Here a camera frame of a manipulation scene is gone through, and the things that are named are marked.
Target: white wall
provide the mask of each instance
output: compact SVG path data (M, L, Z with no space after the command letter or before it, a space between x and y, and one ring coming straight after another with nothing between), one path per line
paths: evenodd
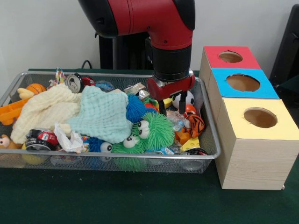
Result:
M298 0L195 0L193 69L199 68L204 45L249 46L267 76Z
M85 59L99 68L94 33L77 0L1 0L0 77L12 81L28 68L80 68Z
M247 45L270 74L297 0L195 0L192 69L204 45ZM98 40L77 0L0 1L0 94L28 68L100 66Z

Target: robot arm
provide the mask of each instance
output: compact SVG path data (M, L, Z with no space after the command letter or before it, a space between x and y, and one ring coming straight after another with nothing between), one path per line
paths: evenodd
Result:
M154 77L148 80L151 96L162 101L181 92L181 101L184 102L186 91L194 85L194 75L189 74L195 28L194 0L79 2L100 36L111 38L148 32L154 67ZM180 106L180 112L183 110L185 111L185 104Z

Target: shape sorter box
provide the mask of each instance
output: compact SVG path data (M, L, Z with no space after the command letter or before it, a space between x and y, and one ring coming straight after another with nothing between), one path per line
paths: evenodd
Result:
M249 47L204 46L199 77L206 89L212 69L261 69Z
M262 70L212 69L212 74L207 93L215 122L222 97L279 99Z
M223 189L282 188L299 153L299 130L282 100L223 98L217 129Z

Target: wire mesh basket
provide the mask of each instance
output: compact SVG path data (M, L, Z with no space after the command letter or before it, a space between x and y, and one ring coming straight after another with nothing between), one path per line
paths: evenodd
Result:
M92 77L95 81L111 82L115 88L124 90L130 85L141 82L146 85L150 75L80 73L83 77ZM32 83L49 85L55 79L55 72L27 71L19 74L10 84L0 99L0 106L20 100L17 89L26 88ZM162 155L162 154L115 154L115 153L81 153L73 154L62 151L27 151L20 149L0 149L0 167L4 168L36 168L36 169L70 169L70 170L102 170L123 171L118 166L119 160L134 160L143 172L166 173L203 173L212 159L219 156L221 148L209 100L204 83L196 78L195 86L190 90L194 95L195 108L201 107L201 116L206 124L205 131L200 135L200 147L207 155ZM0 125L0 134L10 136L12 125ZM40 160L42 163L33 165L30 161Z

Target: white toy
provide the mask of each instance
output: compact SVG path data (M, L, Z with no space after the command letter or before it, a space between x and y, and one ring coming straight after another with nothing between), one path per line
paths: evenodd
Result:
M181 94L177 95L172 101L172 105L177 109L178 109L178 103L180 99L181 99ZM187 92L186 104L191 104L191 105L194 104L194 96L189 91Z

